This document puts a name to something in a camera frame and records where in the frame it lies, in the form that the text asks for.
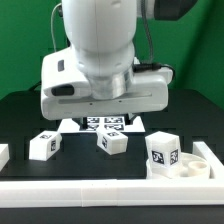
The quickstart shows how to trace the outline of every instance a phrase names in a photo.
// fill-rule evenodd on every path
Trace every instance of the cube face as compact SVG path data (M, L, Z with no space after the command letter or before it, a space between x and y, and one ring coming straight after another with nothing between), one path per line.
M156 132L146 137L146 145L153 173L170 178L178 175L181 167L179 136Z
M98 128L96 130L98 135L97 145L106 151L108 154L118 154L126 152L128 137L116 130L106 130L105 128Z
M8 144L0 144L0 171L9 161L9 147Z
M44 131L30 141L30 160L47 161L60 149L62 137L60 133Z

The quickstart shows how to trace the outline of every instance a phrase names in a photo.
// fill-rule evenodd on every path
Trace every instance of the black cable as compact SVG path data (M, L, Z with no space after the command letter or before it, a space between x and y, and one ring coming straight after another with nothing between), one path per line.
M151 37L151 33L150 33L148 21L147 21L147 16L146 16L145 0L141 1L141 13L142 13L142 21L143 21L143 25L145 28L145 33L146 33L146 37L147 37L148 45L149 45L149 63L151 64L154 60L154 49L153 49L152 37Z
M38 86L41 86L41 81L37 82L35 85L31 86L28 91L34 91Z
M134 73L144 72L144 71L156 71L161 68L169 68L173 72L172 80L175 78L175 70L172 66L162 63L151 63L151 64L139 64L133 66Z

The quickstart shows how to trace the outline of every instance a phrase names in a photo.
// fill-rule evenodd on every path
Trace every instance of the white block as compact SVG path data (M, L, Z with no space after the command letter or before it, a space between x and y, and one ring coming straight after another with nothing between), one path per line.
M126 152L128 137L114 129L106 130L99 127L96 129L98 135L97 145L108 154Z
M0 171L9 161L9 146L8 144L0 144Z
M60 149L62 137L56 131L44 131L30 141L30 160L47 161Z
M207 160L211 167L210 177L224 179L224 166L204 142L193 143L193 154Z
M177 176L182 167L179 136L156 132L145 140L152 172L169 178Z

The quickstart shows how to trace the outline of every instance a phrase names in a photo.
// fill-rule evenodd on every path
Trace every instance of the white box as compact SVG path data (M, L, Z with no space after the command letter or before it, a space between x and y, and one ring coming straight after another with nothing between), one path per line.
M128 137L114 129L106 130L105 128L97 128L98 135L97 145L108 154L118 154L126 152Z
M159 131L145 140L152 172L169 178L177 176L181 170L179 136Z
M8 144L0 144L0 171L9 161L9 146Z
M62 137L56 131L44 131L30 141L30 160L47 161L60 149Z

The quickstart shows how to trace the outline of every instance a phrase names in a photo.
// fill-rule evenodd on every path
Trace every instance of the black tabletop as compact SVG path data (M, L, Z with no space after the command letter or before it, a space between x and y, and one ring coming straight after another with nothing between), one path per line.
M141 179L144 138L156 131L179 135L184 152L192 151L193 141L204 141L224 161L224 111L198 92L170 90L168 107L144 113L142 120L146 133L127 133L125 154L107 155L96 146L96 134L66 134L49 161L30 161L29 141L44 130L57 130L59 121L42 117L38 91L11 93L0 101L0 144L10 149L0 180ZM0 223L223 223L223 211L224 206L0 209Z

